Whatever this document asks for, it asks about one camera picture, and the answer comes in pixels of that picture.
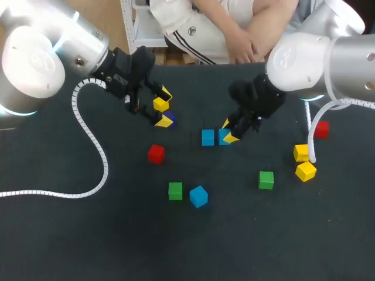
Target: cable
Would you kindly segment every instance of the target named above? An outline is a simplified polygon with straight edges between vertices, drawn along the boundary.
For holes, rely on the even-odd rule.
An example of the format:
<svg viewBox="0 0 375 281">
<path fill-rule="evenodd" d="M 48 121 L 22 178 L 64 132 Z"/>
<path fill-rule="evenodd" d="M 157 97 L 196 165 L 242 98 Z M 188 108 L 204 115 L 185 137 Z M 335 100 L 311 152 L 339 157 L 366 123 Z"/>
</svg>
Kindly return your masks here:
<svg viewBox="0 0 375 281">
<path fill-rule="evenodd" d="M 360 107 L 375 109 L 375 102 L 362 101 L 362 100 L 357 100 L 354 98 L 341 98 L 338 101 L 340 105 L 343 107 L 347 107 L 350 105 L 358 105 Z M 321 108 L 321 110 L 318 111 L 318 113 L 314 117 L 314 120 L 312 121 L 311 127 L 309 129 L 309 136 L 308 136 L 308 151 L 309 151 L 309 158 L 310 158 L 311 163 L 316 162 L 315 149 L 314 149 L 314 143 L 313 143 L 316 126 L 318 125 L 318 122 L 323 116 L 323 114 L 326 113 L 328 110 L 330 110 L 334 106 L 337 106 L 336 101 L 331 101 L 327 103 L 324 107 Z"/>
<path fill-rule="evenodd" d="M 87 134 L 87 136 L 91 139 L 95 147 L 97 148 L 101 160 L 103 161 L 103 177 L 101 178 L 101 181 L 99 184 L 92 190 L 85 192 L 85 193 L 80 193 L 80 194 L 69 194 L 69 193 L 58 193 L 58 192 L 52 192 L 52 191 L 45 191 L 45 190 L 19 190 L 19 191 L 5 191 L 0 193 L 0 197 L 9 197 L 9 196 L 17 196 L 17 195 L 45 195 L 45 196 L 53 196 L 53 197 L 60 197 L 60 198 L 68 198 L 68 199 L 79 199 L 79 198 L 85 198 L 88 196 L 93 195 L 94 193 L 98 192 L 104 185 L 104 183 L 107 181 L 108 177 L 108 162 L 107 158 L 105 156 L 105 153 L 103 149 L 101 148 L 100 144 L 96 140 L 95 136 L 93 133 L 91 133 L 90 129 L 87 127 L 86 123 L 83 121 L 79 111 L 78 111 L 78 106 L 77 106 L 77 97 L 78 93 L 87 84 L 96 84 L 101 88 L 105 89 L 105 82 L 101 80 L 96 80 L 93 78 L 90 79 L 85 79 L 82 82 L 79 82 L 78 85 L 75 87 L 73 91 L 73 95 L 71 96 L 71 107 L 73 109 L 74 115 L 76 116 L 79 124 Z"/>
</svg>

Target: hand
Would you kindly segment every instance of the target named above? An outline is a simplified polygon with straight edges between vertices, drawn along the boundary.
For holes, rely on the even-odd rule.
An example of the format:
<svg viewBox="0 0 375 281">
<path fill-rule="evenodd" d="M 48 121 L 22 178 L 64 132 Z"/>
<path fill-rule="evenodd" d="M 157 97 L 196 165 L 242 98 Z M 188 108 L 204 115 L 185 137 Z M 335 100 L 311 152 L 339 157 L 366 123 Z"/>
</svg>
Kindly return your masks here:
<svg viewBox="0 0 375 281">
<path fill-rule="evenodd" d="M 226 45 L 231 63 L 256 63 L 255 55 L 258 53 L 257 47 L 253 43 L 253 38 L 249 33 L 237 27 L 225 35 Z"/>
</svg>

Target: cube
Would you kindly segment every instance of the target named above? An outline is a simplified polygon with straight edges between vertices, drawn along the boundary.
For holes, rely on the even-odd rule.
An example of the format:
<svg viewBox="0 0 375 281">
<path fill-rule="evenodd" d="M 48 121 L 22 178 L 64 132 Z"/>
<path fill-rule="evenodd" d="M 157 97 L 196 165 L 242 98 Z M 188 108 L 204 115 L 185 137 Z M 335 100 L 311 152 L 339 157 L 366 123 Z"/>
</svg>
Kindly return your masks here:
<svg viewBox="0 0 375 281">
<path fill-rule="evenodd" d="M 169 128 L 174 128 L 176 126 L 176 117 L 175 115 L 173 114 L 172 111 L 166 111 L 163 113 L 165 116 L 167 116 L 170 120 L 173 121 L 173 124 L 171 126 L 169 126 Z"/>
<path fill-rule="evenodd" d="M 298 165 L 295 174 L 305 182 L 315 177 L 316 168 L 310 162 L 305 162 Z"/>
<path fill-rule="evenodd" d="M 329 123 L 327 121 L 319 121 L 316 126 L 314 137 L 325 139 L 329 134 Z"/>
<path fill-rule="evenodd" d="M 199 208 L 209 201 L 209 195 L 202 186 L 190 191 L 190 201 L 196 208 Z"/>
<path fill-rule="evenodd" d="M 155 164 L 161 164 L 165 157 L 165 149 L 159 145 L 152 145 L 147 153 L 148 160 Z"/>
<path fill-rule="evenodd" d="M 169 109 L 169 102 L 158 97 L 154 99 L 154 109 L 160 112 L 164 112 Z"/>
<path fill-rule="evenodd" d="M 202 146 L 213 146 L 214 144 L 214 130 L 202 130 Z"/>
<path fill-rule="evenodd" d="M 274 174 L 273 172 L 259 172 L 259 189 L 273 189 Z"/>
<path fill-rule="evenodd" d="M 294 147 L 293 155 L 296 162 L 309 161 L 308 145 L 296 145 Z"/>
<path fill-rule="evenodd" d="M 182 183 L 169 183 L 169 201 L 182 201 Z"/>
<path fill-rule="evenodd" d="M 230 133 L 230 129 L 219 129 L 219 145 L 230 145 L 224 138 Z"/>
</svg>

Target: toy block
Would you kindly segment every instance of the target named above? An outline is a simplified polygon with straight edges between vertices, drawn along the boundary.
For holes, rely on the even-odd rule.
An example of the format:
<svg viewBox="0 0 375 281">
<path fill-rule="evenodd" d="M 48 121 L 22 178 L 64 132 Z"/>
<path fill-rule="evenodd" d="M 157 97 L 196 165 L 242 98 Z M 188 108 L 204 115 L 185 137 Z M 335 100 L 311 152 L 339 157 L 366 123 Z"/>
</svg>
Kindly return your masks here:
<svg viewBox="0 0 375 281">
<path fill-rule="evenodd" d="M 309 161 L 308 145 L 296 145 L 294 147 L 293 155 L 296 162 Z"/>
<path fill-rule="evenodd" d="M 152 145 L 147 153 L 148 160 L 155 164 L 161 164 L 165 157 L 165 149 L 159 145 Z"/>
<path fill-rule="evenodd" d="M 319 121 L 316 126 L 314 137 L 325 139 L 329 134 L 329 123 L 327 121 Z"/>
<path fill-rule="evenodd" d="M 273 189 L 274 174 L 273 172 L 259 172 L 259 189 Z"/>
<path fill-rule="evenodd" d="M 169 183 L 169 201 L 182 201 L 182 183 Z"/>
<path fill-rule="evenodd" d="M 213 146 L 214 144 L 214 130 L 202 130 L 202 146 Z"/>
<path fill-rule="evenodd" d="M 164 85 L 163 85 L 163 87 L 162 87 L 162 90 L 164 91 L 164 92 L 166 92 L 170 97 L 169 97 L 169 99 L 168 99 L 168 101 L 170 101 L 172 98 L 173 98 L 173 96 L 170 94 L 170 92 L 164 87 Z"/>
<path fill-rule="evenodd" d="M 233 143 L 239 141 L 240 139 L 237 139 L 235 136 L 232 136 L 232 133 L 229 132 L 229 134 L 223 140 L 227 143 Z"/>
<path fill-rule="evenodd" d="M 297 166 L 295 174 L 305 182 L 315 177 L 316 168 L 310 162 L 305 162 Z"/>
<path fill-rule="evenodd" d="M 168 110 L 169 108 L 169 102 L 163 100 L 162 98 L 156 98 L 154 99 L 154 109 L 158 110 L 160 112 L 164 112 Z"/>
<path fill-rule="evenodd" d="M 173 121 L 163 114 L 162 119 L 158 123 L 156 123 L 155 126 L 168 128 L 172 124 Z"/>
<path fill-rule="evenodd" d="M 219 129 L 219 145 L 230 145 L 224 138 L 230 133 L 230 129 Z"/>
<path fill-rule="evenodd" d="M 190 201 L 196 208 L 199 208 L 209 201 L 209 195 L 202 186 L 190 191 Z"/>
<path fill-rule="evenodd" d="M 170 128 L 174 128 L 176 126 L 176 117 L 175 115 L 173 114 L 172 111 L 166 111 L 163 113 L 164 116 L 168 117 L 170 120 L 172 120 L 172 124 L 169 126 Z"/>
</svg>

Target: logo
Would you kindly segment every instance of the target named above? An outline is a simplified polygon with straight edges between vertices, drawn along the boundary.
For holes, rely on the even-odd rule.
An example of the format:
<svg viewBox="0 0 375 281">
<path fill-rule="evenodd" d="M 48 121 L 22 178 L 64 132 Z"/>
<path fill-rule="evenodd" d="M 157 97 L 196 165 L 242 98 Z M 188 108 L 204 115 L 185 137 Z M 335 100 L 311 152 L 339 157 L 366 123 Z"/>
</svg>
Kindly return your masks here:
<svg viewBox="0 0 375 281">
<path fill-rule="evenodd" d="M 54 72 L 54 61 L 51 56 L 43 50 L 34 49 L 29 55 L 29 61 L 31 66 L 40 73 L 49 74 Z"/>
<path fill-rule="evenodd" d="M 195 26 L 192 26 L 191 28 L 189 28 L 188 34 L 190 36 L 193 36 L 196 31 L 197 31 L 197 29 L 195 28 Z"/>
</svg>

